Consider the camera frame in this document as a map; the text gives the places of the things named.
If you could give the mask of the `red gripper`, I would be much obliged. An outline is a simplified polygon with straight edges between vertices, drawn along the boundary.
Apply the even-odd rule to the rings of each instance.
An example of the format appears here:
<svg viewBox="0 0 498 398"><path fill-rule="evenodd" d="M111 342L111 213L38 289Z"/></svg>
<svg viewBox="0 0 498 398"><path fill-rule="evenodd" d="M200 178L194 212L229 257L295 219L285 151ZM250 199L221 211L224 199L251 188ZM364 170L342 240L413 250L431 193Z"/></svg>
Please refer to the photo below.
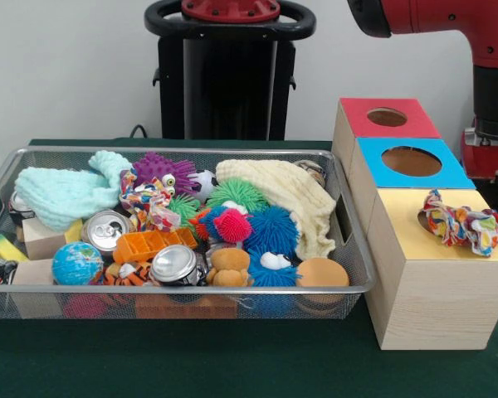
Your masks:
<svg viewBox="0 0 498 398"><path fill-rule="evenodd" d="M469 178L498 176L498 141L478 136L474 128L461 134L461 161Z"/></svg>

